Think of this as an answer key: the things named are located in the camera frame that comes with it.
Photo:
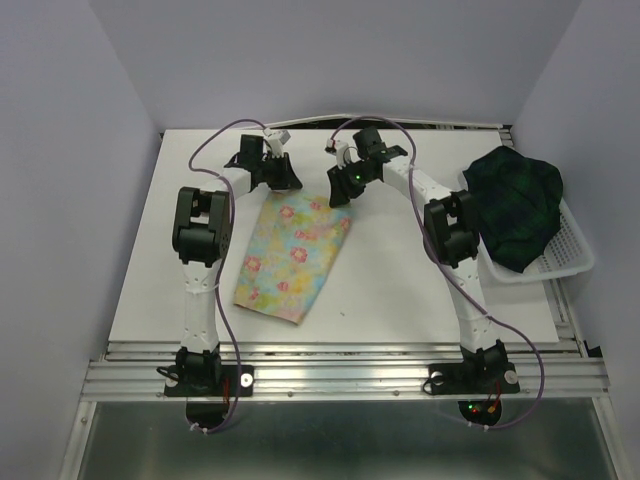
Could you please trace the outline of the pastel floral skirt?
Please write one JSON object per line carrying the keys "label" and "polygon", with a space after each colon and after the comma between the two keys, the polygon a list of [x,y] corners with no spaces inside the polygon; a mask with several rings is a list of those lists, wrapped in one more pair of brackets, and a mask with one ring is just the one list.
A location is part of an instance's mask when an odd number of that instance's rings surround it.
{"label": "pastel floral skirt", "polygon": [[235,305],[301,323],[323,288],[352,225],[346,208],[305,191],[269,194],[239,270]]}

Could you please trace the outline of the dark green plaid skirt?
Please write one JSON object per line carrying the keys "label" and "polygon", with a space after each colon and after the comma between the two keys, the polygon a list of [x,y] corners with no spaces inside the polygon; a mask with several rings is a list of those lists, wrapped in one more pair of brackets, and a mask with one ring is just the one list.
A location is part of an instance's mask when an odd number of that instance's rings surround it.
{"label": "dark green plaid skirt", "polygon": [[500,146],[463,171],[491,259],[521,274],[560,230],[564,184],[554,165]]}

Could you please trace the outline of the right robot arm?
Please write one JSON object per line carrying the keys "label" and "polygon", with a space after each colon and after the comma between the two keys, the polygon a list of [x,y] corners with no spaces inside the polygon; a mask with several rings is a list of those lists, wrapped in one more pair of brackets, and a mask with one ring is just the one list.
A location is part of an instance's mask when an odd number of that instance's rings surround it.
{"label": "right robot arm", "polygon": [[417,150],[386,145],[374,127],[349,145],[330,137],[325,150],[336,159],[328,170],[330,205],[345,206],[379,180],[407,198],[430,260],[443,273],[459,323],[462,359],[428,365],[428,395],[513,394],[520,390],[505,344],[485,307],[478,273],[478,213],[465,190],[453,191],[419,170]]}

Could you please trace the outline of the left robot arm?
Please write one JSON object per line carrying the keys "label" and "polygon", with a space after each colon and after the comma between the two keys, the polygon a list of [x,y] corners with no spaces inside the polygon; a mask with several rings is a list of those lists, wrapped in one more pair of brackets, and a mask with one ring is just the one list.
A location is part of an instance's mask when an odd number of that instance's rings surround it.
{"label": "left robot arm", "polygon": [[225,365],[216,328],[220,267],[232,236],[232,200],[264,183],[274,191],[302,188],[284,145],[285,130],[243,134],[239,151],[207,187],[179,190],[172,247],[185,279],[184,333],[174,364],[160,367],[167,397],[225,397],[253,393],[252,366]]}

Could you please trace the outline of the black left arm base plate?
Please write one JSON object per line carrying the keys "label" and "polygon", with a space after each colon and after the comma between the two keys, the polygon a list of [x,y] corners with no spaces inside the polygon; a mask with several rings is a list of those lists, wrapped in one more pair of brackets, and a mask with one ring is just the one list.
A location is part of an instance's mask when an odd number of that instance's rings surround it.
{"label": "black left arm base plate", "polygon": [[218,383],[194,385],[186,381],[165,379],[163,396],[170,400],[185,400],[185,417],[192,430],[205,434],[221,431],[230,423],[238,400],[253,395],[255,368],[253,365],[222,365]]}

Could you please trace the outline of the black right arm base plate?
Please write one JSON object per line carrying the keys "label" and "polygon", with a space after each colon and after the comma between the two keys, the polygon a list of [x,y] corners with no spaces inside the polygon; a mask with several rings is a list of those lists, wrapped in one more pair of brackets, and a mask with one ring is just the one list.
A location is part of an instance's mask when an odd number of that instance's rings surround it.
{"label": "black right arm base plate", "polygon": [[471,425],[497,427],[502,416],[502,397],[520,392],[519,377],[512,363],[479,370],[470,363],[439,363],[428,366],[422,391],[430,396],[459,396],[458,410]]}

